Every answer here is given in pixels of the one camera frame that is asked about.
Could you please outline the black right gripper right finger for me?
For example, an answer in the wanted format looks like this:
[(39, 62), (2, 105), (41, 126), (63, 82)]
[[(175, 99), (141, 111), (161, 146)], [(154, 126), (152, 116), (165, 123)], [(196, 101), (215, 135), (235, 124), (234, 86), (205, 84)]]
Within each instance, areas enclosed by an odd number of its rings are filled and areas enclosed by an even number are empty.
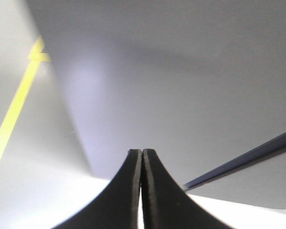
[(177, 185), (153, 149), (144, 149), (141, 171), (146, 229), (229, 229)]

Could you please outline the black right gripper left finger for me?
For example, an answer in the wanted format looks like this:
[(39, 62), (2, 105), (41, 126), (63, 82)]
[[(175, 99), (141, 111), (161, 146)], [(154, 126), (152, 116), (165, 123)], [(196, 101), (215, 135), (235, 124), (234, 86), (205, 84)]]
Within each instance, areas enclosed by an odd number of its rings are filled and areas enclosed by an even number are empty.
[(131, 149), (106, 188), (75, 215), (56, 229), (136, 229), (142, 151)]

